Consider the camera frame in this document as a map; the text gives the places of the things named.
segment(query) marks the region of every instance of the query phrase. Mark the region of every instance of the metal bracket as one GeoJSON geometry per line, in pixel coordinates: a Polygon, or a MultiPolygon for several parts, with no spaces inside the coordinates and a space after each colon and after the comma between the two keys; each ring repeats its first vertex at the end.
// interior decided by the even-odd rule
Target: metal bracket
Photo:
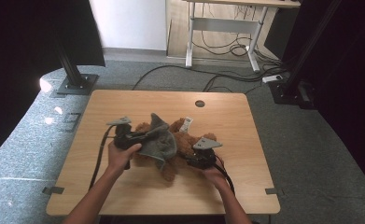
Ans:
{"type": "Polygon", "coordinates": [[[106,125],[120,125],[120,124],[126,124],[131,123],[132,121],[129,119],[129,117],[124,117],[121,119],[115,119],[113,121],[108,122],[106,125]]]}
{"type": "Polygon", "coordinates": [[[72,85],[69,81],[69,78],[66,77],[60,88],[56,91],[56,94],[59,95],[90,95],[91,89],[94,86],[95,81],[98,78],[98,75],[93,74],[82,74],[83,80],[79,86],[72,85]]]}
{"type": "Polygon", "coordinates": [[[265,189],[266,190],[266,194],[270,195],[270,194],[276,194],[278,197],[285,197],[285,192],[282,189],[265,189]]]}
{"type": "Polygon", "coordinates": [[[221,143],[203,137],[196,144],[194,144],[193,148],[194,149],[209,149],[209,148],[221,147],[221,146],[222,146],[221,143]]]}
{"type": "Polygon", "coordinates": [[[42,190],[42,193],[48,194],[48,195],[51,195],[52,193],[62,194],[63,193],[63,190],[64,190],[64,188],[60,188],[60,187],[51,187],[51,188],[45,187],[42,190]]]}

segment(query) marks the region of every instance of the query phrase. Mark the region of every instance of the teddy bear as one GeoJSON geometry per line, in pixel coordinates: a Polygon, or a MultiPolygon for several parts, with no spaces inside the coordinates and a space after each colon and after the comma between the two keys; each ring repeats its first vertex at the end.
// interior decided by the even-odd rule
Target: teddy bear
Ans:
{"type": "MultiPolygon", "coordinates": [[[[169,132],[174,136],[176,143],[176,154],[174,157],[167,159],[162,169],[160,170],[161,176],[169,182],[174,181],[177,174],[177,168],[190,167],[187,164],[185,158],[194,156],[193,145],[196,144],[202,137],[217,141],[217,137],[213,133],[206,133],[203,136],[192,136],[187,132],[180,132],[185,119],[181,118],[176,120],[169,126],[169,132]]],[[[150,130],[150,124],[147,122],[140,123],[136,126],[135,131],[138,133],[145,133],[150,130]]],[[[134,159],[138,160],[151,160],[150,157],[134,154],[134,159]]],[[[191,167],[192,172],[199,172],[196,168],[191,167]]]]}

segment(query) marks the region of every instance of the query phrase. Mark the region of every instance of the table leg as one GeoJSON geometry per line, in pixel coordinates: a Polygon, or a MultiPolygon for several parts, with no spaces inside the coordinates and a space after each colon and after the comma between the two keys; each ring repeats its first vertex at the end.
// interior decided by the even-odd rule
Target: table leg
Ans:
{"type": "Polygon", "coordinates": [[[191,11],[190,11],[190,26],[189,26],[189,42],[188,49],[186,50],[186,67],[191,67],[192,54],[193,54],[193,23],[194,23],[194,9],[196,4],[194,2],[190,2],[191,11]]]}
{"type": "Polygon", "coordinates": [[[266,17],[266,13],[267,13],[267,7],[263,7],[263,10],[260,15],[260,19],[258,21],[258,26],[257,26],[255,34],[253,35],[253,38],[251,40],[251,44],[249,46],[246,46],[246,51],[247,51],[247,54],[249,57],[249,61],[251,61],[252,69],[256,73],[258,73],[260,71],[260,69],[258,66],[258,62],[256,61],[256,54],[254,52],[254,49],[255,49],[255,46],[257,45],[260,30],[261,30],[261,27],[263,26],[264,18],[266,17]]]}

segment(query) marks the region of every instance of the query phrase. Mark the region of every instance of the gray fabric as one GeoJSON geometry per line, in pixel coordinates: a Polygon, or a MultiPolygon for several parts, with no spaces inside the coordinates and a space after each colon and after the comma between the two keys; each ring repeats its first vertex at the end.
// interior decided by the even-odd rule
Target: gray fabric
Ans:
{"type": "Polygon", "coordinates": [[[156,166],[162,170],[165,161],[176,154],[176,142],[174,136],[168,131],[169,125],[154,113],[151,117],[150,131],[147,133],[150,139],[142,144],[138,154],[155,159],[156,166]]]}

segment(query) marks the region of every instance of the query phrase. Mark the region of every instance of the cable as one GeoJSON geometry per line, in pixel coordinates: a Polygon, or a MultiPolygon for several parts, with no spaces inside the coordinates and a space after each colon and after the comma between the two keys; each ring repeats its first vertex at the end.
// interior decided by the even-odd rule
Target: cable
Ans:
{"type": "MultiPolygon", "coordinates": [[[[204,16],[204,6],[205,6],[205,3],[203,3],[203,7],[202,7],[202,17],[204,16]]],[[[210,14],[214,17],[214,15],[211,12],[211,8],[210,8],[209,4],[208,4],[208,7],[209,7],[210,14]]],[[[245,15],[244,15],[244,19],[246,18],[247,10],[248,10],[248,7],[246,7],[246,12],[245,12],[245,15]]],[[[246,45],[240,44],[238,42],[238,40],[239,39],[248,39],[248,40],[250,40],[251,38],[250,37],[249,38],[248,37],[238,37],[238,35],[239,34],[237,34],[237,37],[231,43],[229,43],[229,44],[226,44],[226,45],[223,45],[223,46],[209,46],[205,42],[204,32],[202,31],[202,40],[203,40],[204,44],[206,45],[206,47],[200,46],[200,45],[194,43],[193,41],[192,41],[192,44],[194,46],[196,46],[197,48],[204,49],[204,50],[206,50],[206,51],[208,51],[208,52],[210,52],[210,53],[212,53],[214,55],[225,55],[225,54],[231,53],[234,56],[241,57],[241,56],[245,56],[247,54],[247,52],[246,52],[246,45]],[[218,53],[218,52],[214,52],[214,51],[211,50],[211,49],[222,49],[222,48],[226,48],[228,46],[230,46],[230,48],[229,48],[228,51],[225,51],[225,52],[218,53]],[[243,53],[236,53],[235,51],[237,49],[242,49],[244,52],[243,53]]]]}
{"type": "Polygon", "coordinates": [[[226,170],[220,168],[218,165],[214,164],[214,167],[217,168],[228,180],[229,186],[231,187],[232,193],[235,195],[234,191],[234,184],[232,183],[232,179],[229,177],[228,173],[226,173],[226,170]]]}
{"type": "Polygon", "coordinates": [[[100,165],[101,165],[101,159],[103,158],[103,151],[104,151],[106,138],[108,138],[109,132],[113,127],[115,127],[115,125],[111,125],[104,133],[104,137],[103,137],[103,140],[101,141],[100,149],[98,150],[97,163],[95,164],[95,169],[94,169],[94,173],[92,174],[89,189],[92,188],[92,186],[95,183],[95,179],[97,178],[98,170],[100,169],[100,165]]]}
{"type": "Polygon", "coordinates": [[[156,67],[156,68],[153,68],[149,71],[147,71],[143,76],[141,76],[138,81],[135,83],[135,85],[133,86],[133,91],[136,89],[136,87],[138,86],[138,84],[145,78],[147,77],[150,73],[152,73],[153,71],[156,71],[158,69],[161,69],[161,68],[166,68],[166,67],[174,67],[174,68],[179,68],[179,69],[184,69],[184,70],[189,70],[189,71],[193,71],[193,72],[197,72],[197,73],[204,73],[204,74],[208,74],[208,75],[214,75],[213,77],[211,77],[209,79],[209,81],[207,82],[207,84],[205,85],[205,87],[203,88],[203,91],[210,91],[210,90],[213,90],[213,85],[214,85],[214,82],[216,81],[217,78],[219,77],[225,77],[225,78],[230,78],[230,79],[233,79],[233,80],[237,80],[237,81],[243,81],[243,82],[256,82],[256,81],[260,81],[263,77],[266,77],[266,76],[269,76],[269,75],[272,75],[274,73],[270,73],[271,71],[275,70],[275,69],[280,69],[280,71],[276,71],[276,73],[282,73],[282,72],[285,72],[287,70],[283,69],[283,68],[280,68],[279,66],[276,66],[276,67],[273,67],[273,68],[269,68],[267,70],[265,70],[264,72],[256,75],[256,74],[250,74],[250,75],[256,75],[255,77],[242,77],[241,75],[239,75],[238,73],[235,73],[233,71],[221,71],[221,72],[231,72],[231,73],[234,73],[236,75],[239,75],[239,77],[234,77],[234,76],[229,76],[229,75],[224,75],[224,74],[220,74],[220,73],[215,73],[215,72],[206,72],[206,71],[201,71],[201,70],[194,70],[194,69],[188,69],[186,67],[181,67],[181,66],[176,66],[176,65],[162,65],[162,66],[159,66],[159,67],[156,67]]]}
{"type": "Polygon", "coordinates": [[[268,55],[265,55],[264,53],[260,52],[257,49],[254,49],[254,52],[257,54],[258,58],[260,58],[264,62],[274,63],[274,64],[277,64],[277,65],[280,65],[282,63],[281,60],[272,58],[268,55]]]}
{"type": "Polygon", "coordinates": [[[214,14],[212,14],[212,12],[211,12],[211,5],[210,5],[209,3],[207,3],[207,4],[208,4],[208,11],[209,11],[209,14],[211,14],[211,16],[212,16],[213,18],[215,18],[214,14]]]}
{"type": "Polygon", "coordinates": [[[259,86],[254,87],[254,88],[252,88],[252,89],[250,89],[250,90],[248,90],[248,91],[244,92],[244,95],[247,95],[249,92],[254,91],[255,89],[257,89],[257,88],[261,87],[261,83],[259,84],[259,86]]]}
{"type": "Polygon", "coordinates": [[[208,89],[208,91],[211,91],[213,89],[219,89],[219,88],[222,88],[222,89],[226,89],[228,90],[229,92],[233,92],[231,89],[227,88],[227,87],[211,87],[210,89],[208,89]]]}
{"type": "Polygon", "coordinates": [[[246,6],[246,12],[244,13],[244,17],[243,17],[243,20],[246,19],[246,13],[248,12],[248,6],[246,6]]]}
{"type": "Polygon", "coordinates": [[[252,20],[254,20],[254,18],[255,18],[255,12],[256,12],[256,7],[254,9],[254,13],[252,14],[252,20]]]}
{"type": "Polygon", "coordinates": [[[266,63],[266,64],[263,64],[263,65],[261,66],[261,68],[262,68],[263,70],[266,70],[265,66],[275,66],[275,67],[281,68],[281,67],[280,67],[280,65],[278,65],[278,64],[274,64],[274,63],[266,63]]]}
{"type": "Polygon", "coordinates": [[[233,73],[239,77],[246,77],[245,75],[241,75],[241,74],[233,72],[233,71],[218,71],[218,73],[233,73]]]}

